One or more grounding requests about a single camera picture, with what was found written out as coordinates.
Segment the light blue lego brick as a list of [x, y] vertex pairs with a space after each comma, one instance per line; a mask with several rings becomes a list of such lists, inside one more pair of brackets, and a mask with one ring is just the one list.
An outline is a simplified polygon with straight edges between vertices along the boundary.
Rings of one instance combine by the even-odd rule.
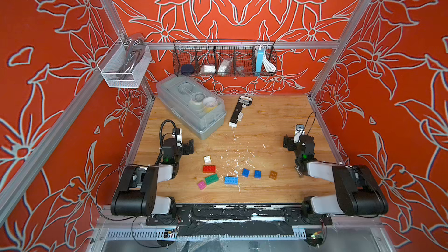
[[226, 176], [225, 177], [225, 184], [226, 185], [237, 186], [239, 184], [239, 179], [238, 179], [238, 177]]

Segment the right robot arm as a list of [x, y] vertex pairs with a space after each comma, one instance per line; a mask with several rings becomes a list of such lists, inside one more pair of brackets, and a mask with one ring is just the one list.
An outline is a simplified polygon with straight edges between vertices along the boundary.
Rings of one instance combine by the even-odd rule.
[[305, 197], [301, 205], [304, 217], [311, 215], [346, 215], [375, 218], [389, 211], [389, 204], [365, 165], [330, 163], [315, 158], [312, 128], [298, 124], [294, 136], [284, 136], [283, 147], [295, 154], [299, 176], [326, 180], [335, 186], [335, 194]]

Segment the pink lego brick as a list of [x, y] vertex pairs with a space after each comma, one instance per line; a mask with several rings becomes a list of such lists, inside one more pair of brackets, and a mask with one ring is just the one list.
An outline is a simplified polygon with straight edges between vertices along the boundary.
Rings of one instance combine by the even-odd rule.
[[201, 190], [201, 191], [203, 191], [205, 188], [207, 187], [207, 184], [206, 184], [206, 182], [205, 181], [200, 181], [199, 183], [198, 183], [198, 188]]

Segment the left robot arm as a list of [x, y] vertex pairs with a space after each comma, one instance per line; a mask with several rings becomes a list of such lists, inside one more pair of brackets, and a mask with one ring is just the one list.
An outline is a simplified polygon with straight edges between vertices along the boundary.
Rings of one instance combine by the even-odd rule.
[[150, 166], [131, 164], [124, 168], [110, 211], [115, 216], [175, 218], [173, 197], [157, 195], [158, 184], [176, 178], [183, 156], [194, 153], [194, 141], [182, 141], [182, 130], [173, 120], [164, 120], [159, 129], [159, 154]]

